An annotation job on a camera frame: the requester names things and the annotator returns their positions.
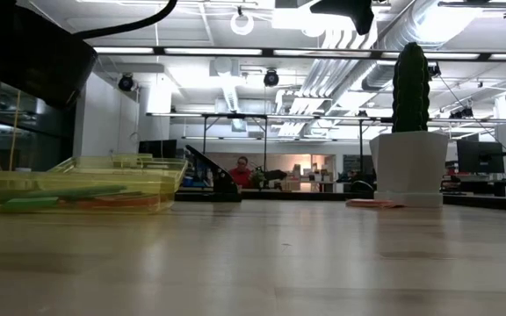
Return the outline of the black aluminium table frame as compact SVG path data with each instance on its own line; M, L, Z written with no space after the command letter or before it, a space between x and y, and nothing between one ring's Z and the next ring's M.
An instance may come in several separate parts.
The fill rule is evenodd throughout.
M291 201L340 201L349 199L370 199L370 192L330 193L330 192L286 192L271 190L244 190L241 193L219 193L206 190L180 190L175 194L178 202L241 202L252 200L291 200ZM445 205L506 211L506 197L443 195Z

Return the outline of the person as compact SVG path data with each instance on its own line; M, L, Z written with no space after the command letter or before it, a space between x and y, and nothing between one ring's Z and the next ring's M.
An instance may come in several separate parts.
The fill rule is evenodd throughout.
M252 187L252 171L249 169L248 164L248 158L246 156L240 156L237 159L236 167L228 172L232 176L234 182L242 189L250 189Z

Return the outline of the teal pen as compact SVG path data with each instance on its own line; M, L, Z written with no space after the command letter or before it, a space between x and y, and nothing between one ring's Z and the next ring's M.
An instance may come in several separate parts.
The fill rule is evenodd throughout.
M0 205L15 198L86 198L98 194L119 193L126 188L122 185L105 185L60 190L15 191L3 195L0 198Z

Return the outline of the black computer monitor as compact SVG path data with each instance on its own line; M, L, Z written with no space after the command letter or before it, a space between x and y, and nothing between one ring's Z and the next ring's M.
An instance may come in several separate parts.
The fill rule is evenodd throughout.
M503 148L498 142L457 141L459 172L504 173Z

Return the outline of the small green plant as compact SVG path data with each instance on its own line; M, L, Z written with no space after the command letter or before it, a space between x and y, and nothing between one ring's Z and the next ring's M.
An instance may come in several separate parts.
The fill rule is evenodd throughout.
M254 168L249 175L249 185L252 189L262 189L266 181L262 167Z

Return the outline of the orange-handled scissors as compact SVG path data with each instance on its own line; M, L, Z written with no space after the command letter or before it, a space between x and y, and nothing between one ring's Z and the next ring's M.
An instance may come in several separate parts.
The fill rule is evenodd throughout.
M151 196L108 196L86 197L81 199L60 199L59 206L71 206L79 208L122 208L122 207L155 207L161 199L157 195Z

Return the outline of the black hole punch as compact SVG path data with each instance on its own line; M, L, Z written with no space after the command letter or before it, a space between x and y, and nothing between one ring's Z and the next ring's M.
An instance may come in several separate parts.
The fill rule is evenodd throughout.
M202 154L195 147L186 145L185 148L213 174L213 187L205 195L205 201L212 202L241 202L242 195L234 178L216 162Z

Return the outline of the yellow transparent plastic box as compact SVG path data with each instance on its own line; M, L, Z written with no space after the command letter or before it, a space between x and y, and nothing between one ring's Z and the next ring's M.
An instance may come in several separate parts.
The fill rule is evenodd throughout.
M79 208L57 204L36 212L0 213L158 213L173 205L187 166L188 162L181 159L154 158L151 154L116 154L72 157L44 172L0 171L0 198L15 191L122 185L126 189L119 193L87 198L157 195L161 199L155 207Z

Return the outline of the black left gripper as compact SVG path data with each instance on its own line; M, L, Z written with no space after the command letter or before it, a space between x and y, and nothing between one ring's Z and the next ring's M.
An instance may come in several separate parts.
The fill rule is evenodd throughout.
M97 58L82 39L16 0L0 0L0 82L54 108L69 108Z

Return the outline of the green cactus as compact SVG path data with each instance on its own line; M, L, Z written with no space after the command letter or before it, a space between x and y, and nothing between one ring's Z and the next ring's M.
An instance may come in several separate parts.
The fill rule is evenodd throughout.
M423 49L408 43L394 65L393 133L428 130L430 73Z

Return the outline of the silver ventilation duct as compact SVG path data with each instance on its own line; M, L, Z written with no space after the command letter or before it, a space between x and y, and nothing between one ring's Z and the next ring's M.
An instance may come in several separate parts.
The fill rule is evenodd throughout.
M423 50L439 49L462 31L455 20L456 10L439 6L441 1L416 0L374 48L401 51L408 43L415 42Z

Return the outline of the green highlighter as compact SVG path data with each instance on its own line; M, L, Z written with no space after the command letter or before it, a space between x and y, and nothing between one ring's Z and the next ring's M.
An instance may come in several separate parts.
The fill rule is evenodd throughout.
M36 212L58 204L58 197L16 197L0 202L1 212Z

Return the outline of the pink sticky note pad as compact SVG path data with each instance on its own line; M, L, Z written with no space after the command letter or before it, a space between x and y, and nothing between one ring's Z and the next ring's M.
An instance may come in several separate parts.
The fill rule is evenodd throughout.
M380 199L363 199L353 198L348 199L345 204L352 207L361 208L400 208L403 205L395 203L392 200L380 200Z

